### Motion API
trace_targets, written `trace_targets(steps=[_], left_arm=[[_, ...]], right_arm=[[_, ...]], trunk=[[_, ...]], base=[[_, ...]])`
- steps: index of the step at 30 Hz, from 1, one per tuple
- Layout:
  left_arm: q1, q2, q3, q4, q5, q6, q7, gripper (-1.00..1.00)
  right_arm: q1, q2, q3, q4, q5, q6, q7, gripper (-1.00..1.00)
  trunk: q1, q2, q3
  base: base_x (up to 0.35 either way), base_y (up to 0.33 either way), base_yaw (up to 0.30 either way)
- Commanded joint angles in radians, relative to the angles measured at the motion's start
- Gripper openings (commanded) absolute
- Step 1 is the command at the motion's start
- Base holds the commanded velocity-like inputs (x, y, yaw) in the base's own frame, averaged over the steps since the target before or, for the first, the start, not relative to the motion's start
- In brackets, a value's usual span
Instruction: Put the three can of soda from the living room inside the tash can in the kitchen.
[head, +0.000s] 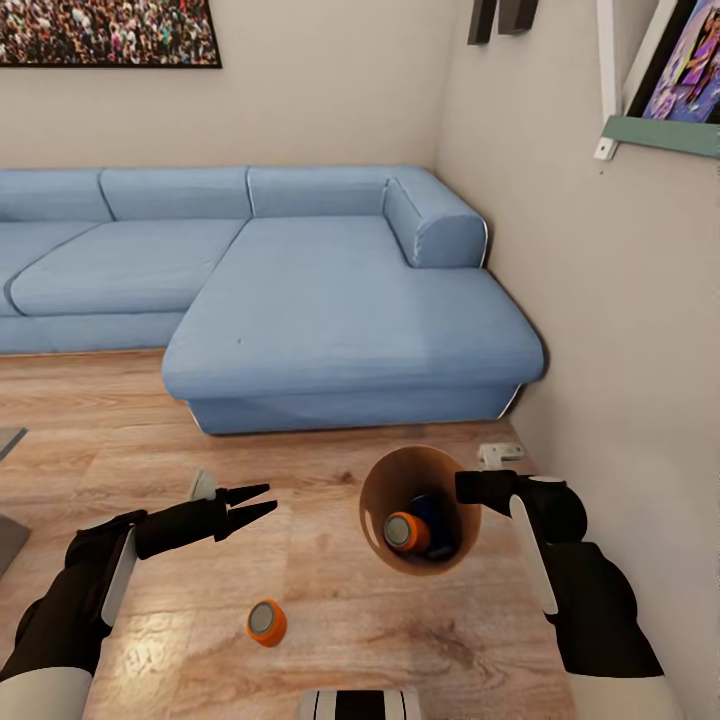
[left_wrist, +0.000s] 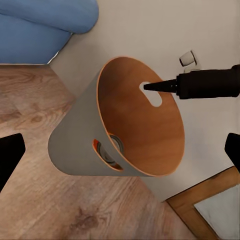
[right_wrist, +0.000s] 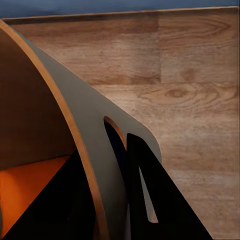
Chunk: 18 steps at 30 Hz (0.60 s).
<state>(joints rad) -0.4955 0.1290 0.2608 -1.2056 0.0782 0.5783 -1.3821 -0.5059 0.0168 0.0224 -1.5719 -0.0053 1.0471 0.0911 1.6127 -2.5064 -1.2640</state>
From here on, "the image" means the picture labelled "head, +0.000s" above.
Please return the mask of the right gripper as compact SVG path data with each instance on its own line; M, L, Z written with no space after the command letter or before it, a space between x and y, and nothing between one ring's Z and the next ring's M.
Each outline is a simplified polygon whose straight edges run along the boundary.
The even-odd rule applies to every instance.
M504 476L519 476L513 470L458 471L455 473L456 498L462 504L485 504L498 511L492 500L492 487Z

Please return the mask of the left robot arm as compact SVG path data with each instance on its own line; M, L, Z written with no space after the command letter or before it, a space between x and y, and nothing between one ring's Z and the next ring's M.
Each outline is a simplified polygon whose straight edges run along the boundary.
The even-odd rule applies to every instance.
M278 507L238 504L270 489L216 489L218 473L199 470L190 502L157 513L104 517L76 532L65 570L25 611L15 650L0 671L0 720L82 720L100 659L137 559L214 536L215 542Z

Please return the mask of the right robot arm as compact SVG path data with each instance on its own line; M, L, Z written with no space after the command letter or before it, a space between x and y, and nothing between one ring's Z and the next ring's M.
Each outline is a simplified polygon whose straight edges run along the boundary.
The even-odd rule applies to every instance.
M687 720L636 622L636 597L587 532L585 506L559 478L517 475L503 461L527 458L517 443L484 444L478 471L455 473L456 498L485 504L515 524L557 644L579 720Z

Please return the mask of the trash can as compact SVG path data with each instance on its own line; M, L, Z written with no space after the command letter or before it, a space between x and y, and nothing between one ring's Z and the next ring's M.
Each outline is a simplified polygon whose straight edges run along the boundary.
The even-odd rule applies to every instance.
M363 535L379 559L397 573L414 578L446 575L472 553L481 530L481 504L462 504L456 498L455 473L465 471L440 449L425 445L399 447L381 457L365 477L359 496L359 520ZM425 552L408 554L386 544L384 522L394 512L411 514L411 501L434 493L441 504L455 541L455 550L439 557ZM369 535L365 512L377 540Z

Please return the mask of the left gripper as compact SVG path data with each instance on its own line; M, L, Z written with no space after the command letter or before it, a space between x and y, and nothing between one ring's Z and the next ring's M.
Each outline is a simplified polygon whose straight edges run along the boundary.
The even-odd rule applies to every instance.
M214 500L192 500L167 509L166 530L170 549L214 536L215 542L256 521L278 507L277 500L247 507L238 504L270 489L270 485L254 485L236 489L216 489Z

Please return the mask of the can of soda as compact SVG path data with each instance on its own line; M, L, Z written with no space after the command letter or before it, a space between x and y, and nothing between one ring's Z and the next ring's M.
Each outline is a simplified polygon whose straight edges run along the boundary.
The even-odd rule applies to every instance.
M247 615L247 632L263 647L273 647L283 639L287 619L275 601L259 601Z
M455 550L455 541L447 525L445 514L434 493L421 495L411 501L415 517L424 519L431 530L431 542L425 551L429 557L439 557Z
M424 519L414 513L394 512L384 522L384 538L395 550L418 554L425 552L431 542L431 530Z

